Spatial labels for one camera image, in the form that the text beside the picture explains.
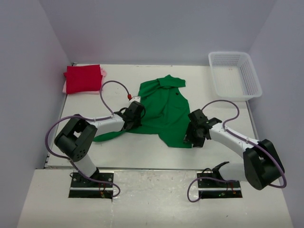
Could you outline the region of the green t shirt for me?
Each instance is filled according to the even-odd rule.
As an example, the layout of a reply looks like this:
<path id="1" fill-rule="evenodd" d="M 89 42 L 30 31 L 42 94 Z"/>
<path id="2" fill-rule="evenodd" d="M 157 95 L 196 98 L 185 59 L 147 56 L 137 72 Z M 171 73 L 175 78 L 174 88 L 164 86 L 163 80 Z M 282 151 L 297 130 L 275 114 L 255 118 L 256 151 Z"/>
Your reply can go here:
<path id="1" fill-rule="evenodd" d="M 189 102 L 179 91 L 185 86 L 186 80 L 171 75 L 141 83 L 138 96 L 146 110 L 142 125 L 128 131 L 105 133 L 93 141 L 105 142 L 124 133 L 156 134 L 169 147 L 191 148 L 191 143 L 184 142 L 189 123 Z"/>

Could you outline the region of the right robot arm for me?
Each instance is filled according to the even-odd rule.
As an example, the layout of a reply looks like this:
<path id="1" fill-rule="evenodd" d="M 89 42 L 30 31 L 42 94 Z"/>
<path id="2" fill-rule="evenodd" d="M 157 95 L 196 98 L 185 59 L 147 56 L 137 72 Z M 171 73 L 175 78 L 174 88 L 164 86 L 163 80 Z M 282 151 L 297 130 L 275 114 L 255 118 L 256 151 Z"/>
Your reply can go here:
<path id="1" fill-rule="evenodd" d="M 218 118 L 208 119 L 197 109 L 188 115 L 190 120 L 185 142 L 203 147 L 206 140 L 216 141 L 242 158 L 242 163 L 222 162 L 212 169 L 212 182 L 222 187 L 227 182 L 247 181 L 256 190 L 272 186 L 279 178 L 285 179 L 285 169 L 271 141 L 248 138 Z"/>

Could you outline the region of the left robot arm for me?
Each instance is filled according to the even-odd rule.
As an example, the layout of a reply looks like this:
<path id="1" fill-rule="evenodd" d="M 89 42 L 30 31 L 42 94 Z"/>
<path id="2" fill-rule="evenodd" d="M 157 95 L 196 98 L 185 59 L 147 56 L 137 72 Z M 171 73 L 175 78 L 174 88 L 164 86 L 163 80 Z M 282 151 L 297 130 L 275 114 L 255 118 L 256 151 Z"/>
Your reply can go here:
<path id="1" fill-rule="evenodd" d="M 133 101 L 110 117 L 97 120 L 84 118 L 77 114 L 70 118 L 55 138 L 56 147 L 67 156 L 82 181 L 92 187 L 98 183 L 98 168 L 93 164 L 88 151 L 95 137 L 114 132 L 124 132 L 141 126 L 146 110 L 143 104 Z"/>

